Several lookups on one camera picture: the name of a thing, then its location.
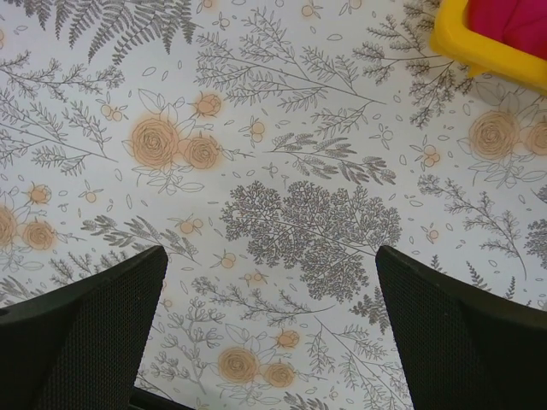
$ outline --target red fabric in container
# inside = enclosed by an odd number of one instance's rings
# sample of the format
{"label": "red fabric in container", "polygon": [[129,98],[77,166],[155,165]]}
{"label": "red fabric in container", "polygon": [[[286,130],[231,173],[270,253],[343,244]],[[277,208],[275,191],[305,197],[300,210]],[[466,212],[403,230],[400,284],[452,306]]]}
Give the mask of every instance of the red fabric in container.
{"label": "red fabric in container", "polygon": [[470,0],[469,28],[547,60],[547,0]]}

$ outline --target floral tablecloth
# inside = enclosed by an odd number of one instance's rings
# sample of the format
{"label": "floral tablecloth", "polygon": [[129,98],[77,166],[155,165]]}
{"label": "floral tablecloth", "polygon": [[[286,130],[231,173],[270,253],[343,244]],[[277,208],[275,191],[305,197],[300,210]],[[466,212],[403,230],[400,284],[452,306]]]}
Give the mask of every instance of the floral tablecloth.
{"label": "floral tablecloth", "polygon": [[411,408],[381,244],[547,299],[547,103],[433,53],[439,4],[1,3],[0,302],[161,244],[138,387]]}

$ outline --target yellow plastic bin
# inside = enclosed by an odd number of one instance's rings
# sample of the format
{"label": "yellow plastic bin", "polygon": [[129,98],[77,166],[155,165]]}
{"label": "yellow plastic bin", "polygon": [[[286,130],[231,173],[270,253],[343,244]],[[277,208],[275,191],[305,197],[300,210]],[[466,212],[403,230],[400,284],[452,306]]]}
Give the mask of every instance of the yellow plastic bin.
{"label": "yellow plastic bin", "polygon": [[443,0],[430,45],[469,65],[469,77],[491,72],[547,95],[547,61],[469,30],[468,0]]}

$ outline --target patterned fabric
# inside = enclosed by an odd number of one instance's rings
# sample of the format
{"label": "patterned fabric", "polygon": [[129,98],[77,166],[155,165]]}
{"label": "patterned fabric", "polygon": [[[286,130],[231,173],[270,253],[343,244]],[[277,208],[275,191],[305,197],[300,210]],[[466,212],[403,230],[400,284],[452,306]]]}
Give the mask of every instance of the patterned fabric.
{"label": "patterned fabric", "polygon": [[547,102],[427,47],[440,0],[8,0],[0,303],[161,244],[137,386],[408,409],[389,244],[547,300]]}

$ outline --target pink fabric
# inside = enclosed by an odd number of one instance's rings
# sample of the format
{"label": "pink fabric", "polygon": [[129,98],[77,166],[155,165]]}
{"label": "pink fabric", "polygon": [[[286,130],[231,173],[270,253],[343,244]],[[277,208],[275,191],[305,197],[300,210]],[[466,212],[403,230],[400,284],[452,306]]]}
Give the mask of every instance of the pink fabric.
{"label": "pink fabric", "polygon": [[470,0],[474,32],[547,60],[547,0]]}

